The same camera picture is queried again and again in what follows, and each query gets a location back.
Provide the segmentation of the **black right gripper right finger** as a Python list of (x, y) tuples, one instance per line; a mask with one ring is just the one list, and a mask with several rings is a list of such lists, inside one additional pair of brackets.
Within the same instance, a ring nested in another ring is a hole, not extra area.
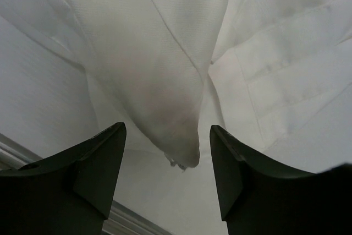
[(210, 146), (228, 233), (351, 234), (351, 165), (320, 173), (278, 162), (218, 125)]

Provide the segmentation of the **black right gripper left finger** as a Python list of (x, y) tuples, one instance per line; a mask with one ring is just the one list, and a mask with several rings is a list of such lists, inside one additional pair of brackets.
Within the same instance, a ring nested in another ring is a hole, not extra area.
[(1, 234), (100, 234), (126, 132), (116, 123), (53, 156), (2, 171)]

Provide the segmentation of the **white pleated skirt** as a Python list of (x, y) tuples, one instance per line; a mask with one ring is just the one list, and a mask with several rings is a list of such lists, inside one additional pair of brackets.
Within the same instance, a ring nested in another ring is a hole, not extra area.
[(114, 199), (226, 234), (212, 125), (301, 170), (351, 162), (351, 0), (1, 0), (1, 142), (44, 158), (117, 122)]

